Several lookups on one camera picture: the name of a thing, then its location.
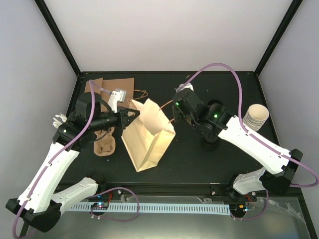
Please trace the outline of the cream paper bag with handles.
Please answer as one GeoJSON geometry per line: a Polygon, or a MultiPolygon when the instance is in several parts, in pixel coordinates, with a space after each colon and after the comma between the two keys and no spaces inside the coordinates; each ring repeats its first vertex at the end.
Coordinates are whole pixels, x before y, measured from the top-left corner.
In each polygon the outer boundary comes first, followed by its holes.
{"type": "Polygon", "coordinates": [[[140,115],[122,133],[122,141],[137,172],[156,167],[175,137],[174,126],[160,106],[147,99],[145,103],[129,102],[140,115]]]}

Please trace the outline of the brown cardboard cup carrier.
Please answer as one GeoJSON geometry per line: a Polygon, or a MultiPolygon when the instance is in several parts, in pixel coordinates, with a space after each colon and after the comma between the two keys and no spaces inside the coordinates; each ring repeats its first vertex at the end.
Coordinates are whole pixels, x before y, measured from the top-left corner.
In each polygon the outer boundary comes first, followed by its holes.
{"type": "Polygon", "coordinates": [[[115,128],[112,127],[107,131],[98,130],[95,132],[97,138],[94,141],[93,151],[97,156],[110,156],[115,152],[116,140],[113,137],[114,131],[115,128]]]}

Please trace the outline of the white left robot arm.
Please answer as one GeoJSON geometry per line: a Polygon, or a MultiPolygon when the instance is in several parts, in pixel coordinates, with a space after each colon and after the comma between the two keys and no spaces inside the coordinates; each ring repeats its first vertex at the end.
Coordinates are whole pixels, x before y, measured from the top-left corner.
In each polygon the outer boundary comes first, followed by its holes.
{"type": "Polygon", "coordinates": [[[140,111],[108,104],[98,93],[83,93],[75,110],[57,129],[48,155],[36,176],[18,197],[9,199],[6,208],[31,227],[45,233],[51,230],[62,214],[78,202],[107,193],[105,179],[90,174],[77,184],[56,193],[55,190],[67,168],[78,157],[99,130],[113,127],[125,129],[140,111]]]}

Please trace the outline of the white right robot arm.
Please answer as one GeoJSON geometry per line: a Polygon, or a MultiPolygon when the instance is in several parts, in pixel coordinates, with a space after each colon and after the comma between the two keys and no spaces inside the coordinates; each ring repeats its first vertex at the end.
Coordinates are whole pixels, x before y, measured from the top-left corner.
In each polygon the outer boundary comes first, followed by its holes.
{"type": "Polygon", "coordinates": [[[257,132],[245,131],[240,119],[230,114],[219,101],[210,101],[205,105],[189,88],[177,92],[172,101],[174,117],[188,122],[200,134],[202,146],[206,150],[216,149],[222,139],[262,165],[256,171],[233,176],[226,189],[229,199],[237,201],[253,191],[267,190],[277,195],[287,193],[298,168],[294,162],[302,159],[301,151],[289,151],[257,132]]]}

